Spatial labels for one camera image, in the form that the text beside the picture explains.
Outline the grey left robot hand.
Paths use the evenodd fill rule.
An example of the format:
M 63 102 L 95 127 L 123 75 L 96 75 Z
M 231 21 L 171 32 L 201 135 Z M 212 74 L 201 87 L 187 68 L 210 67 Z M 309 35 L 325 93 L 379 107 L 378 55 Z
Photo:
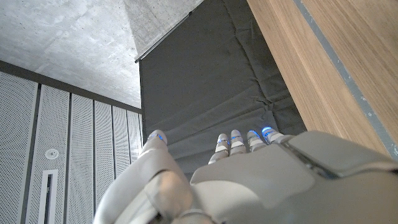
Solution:
M 187 178 L 166 135 L 147 138 L 95 223 L 396 223 L 397 162 L 331 134 L 237 130 Z

